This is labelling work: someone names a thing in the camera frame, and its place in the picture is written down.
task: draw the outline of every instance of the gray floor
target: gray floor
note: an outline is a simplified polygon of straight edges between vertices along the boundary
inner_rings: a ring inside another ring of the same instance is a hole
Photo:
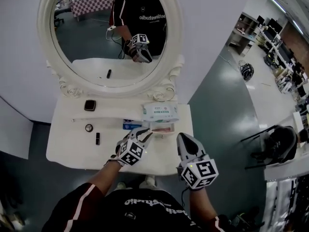
[[[262,219],[266,183],[262,168],[244,170],[256,162],[250,153],[260,150],[259,141],[240,143],[260,131],[256,113],[232,55],[223,48],[210,72],[190,100],[194,136],[215,159],[220,175],[207,188],[218,213],[233,216],[257,205]]]
[[[118,59],[121,46],[106,40],[106,29],[109,28],[110,10],[94,12],[80,16],[78,22],[72,12],[57,16],[64,19],[56,30],[59,45],[69,61],[85,58]]]
[[[221,54],[232,60],[226,49]],[[254,164],[250,152],[259,147],[257,142],[239,143],[240,139],[259,131],[253,104],[240,74],[218,58],[190,105],[195,137],[216,160],[220,172],[207,188],[215,209],[231,218],[237,212],[258,205],[262,216],[266,191],[263,169],[244,170],[245,166]],[[49,129],[49,126],[34,126],[29,160],[0,152],[0,166],[20,191],[23,204],[18,210],[26,218],[24,231],[27,232],[40,231],[59,199],[96,172],[49,162],[45,156]],[[120,173],[115,184],[137,177],[140,175]],[[157,178],[157,182],[181,202],[185,184],[179,182],[176,175]],[[188,193],[184,200],[188,210]]]

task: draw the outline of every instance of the white wall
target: white wall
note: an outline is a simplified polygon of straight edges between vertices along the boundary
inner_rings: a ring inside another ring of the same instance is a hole
[[[51,122],[57,80],[36,28],[40,0],[0,0],[0,96],[28,119]]]
[[[188,103],[217,59],[247,0],[179,0],[184,18],[185,66],[177,79]]]
[[[285,13],[282,12],[271,0],[267,0],[264,10],[260,13],[262,18],[273,18],[275,21],[279,20],[279,24],[284,26],[287,23],[288,19],[285,16]]]
[[[186,65],[177,80],[187,103],[215,62],[246,0],[179,0]],[[29,119],[51,122],[57,81],[46,69],[36,30],[40,0],[0,0],[0,96]]]
[[[247,0],[246,6],[243,9],[245,13],[257,19],[264,10],[267,0]]]
[[[33,123],[0,98],[0,150],[28,159]]]

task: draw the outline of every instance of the black office chair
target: black office chair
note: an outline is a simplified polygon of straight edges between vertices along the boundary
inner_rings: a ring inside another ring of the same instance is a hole
[[[284,148],[279,144],[279,142],[273,140],[270,136],[271,134],[269,134],[272,129],[278,128],[285,129],[285,136],[289,139]],[[241,140],[241,142],[252,137],[254,137],[254,139],[260,138],[262,151],[251,153],[251,157],[257,160],[258,165],[248,166],[245,167],[245,169],[265,167],[275,163],[284,163],[293,159],[295,156],[298,138],[293,127],[282,127],[275,125],[253,136],[245,138]]]
[[[59,14],[67,13],[67,12],[71,12],[71,7],[64,7],[64,8],[55,10],[55,13],[54,13],[54,26],[55,26],[55,28],[60,26],[60,22],[64,23],[64,19],[57,18],[57,16]]]

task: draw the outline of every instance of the cable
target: cable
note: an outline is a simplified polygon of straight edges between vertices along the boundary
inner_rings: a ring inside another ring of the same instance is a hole
[[[182,191],[182,207],[184,208],[185,204],[183,201],[183,194],[188,190],[189,188],[186,188],[185,190]]]
[[[92,18],[91,18],[91,20],[94,20],[94,21],[102,21],[102,20],[97,20],[97,19],[92,19]],[[109,21],[102,21],[102,22],[107,22],[107,23],[109,23]]]
[[[118,39],[116,39],[116,40],[114,40],[112,37],[111,37],[111,40],[109,40],[108,38],[107,38],[107,32],[108,32],[108,30],[106,30],[106,34],[105,34],[105,38],[106,38],[106,40],[107,41],[118,41],[118,40],[120,40],[122,37],[119,37]]]
[[[231,64],[231,61],[230,61],[230,60],[226,60],[226,59],[225,59],[224,57],[222,57],[221,55],[219,55],[219,57],[222,58],[225,62],[229,63],[229,65],[232,66],[232,68],[233,68],[235,71],[240,72],[240,70],[238,71],[238,70],[236,70],[236,69],[233,67],[233,65]]]
[[[101,21],[101,22],[107,22],[107,23],[109,23],[109,21],[97,20],[97,19],[93,19],[93,18],[91,18],[91,20],[94,20],[94,21]],[[109,40],[109,39],[107,38],[107,32],[108,32],[108,30],[106,30],[106,34],[105,34],[105,38],[106,38],[106,40],[107,40],[107,41],[115,41],[115,40],[113,40],[113,39]]]
[[[120,51],[120,53],[118,54],[118,58],[119,58],[119,59],[125,59],[125,55],[126,55],[126,54],[125,54],[125,45],[122,46],[122,44],[116,42],[113,38],[112,38],[112,41],[114,41],[116,44],[118,44],[118,45],[121,46],[121,51]]]

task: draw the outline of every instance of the black t-shirt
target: black t-shirt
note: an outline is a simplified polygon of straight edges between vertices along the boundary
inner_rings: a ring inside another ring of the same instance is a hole
[[[215,217],[204,231],[224,232],[228,220]],[[113,191],[104,197],[90,183],[61,199],[42,231],[196,231],[201,230],[182,206],[167,192],[149,189]]]
[[[167,28],[160,0],[114,0],[110,24],[127,25],[132,36],[146,34],[150,54],[157,56],[162,53]]]

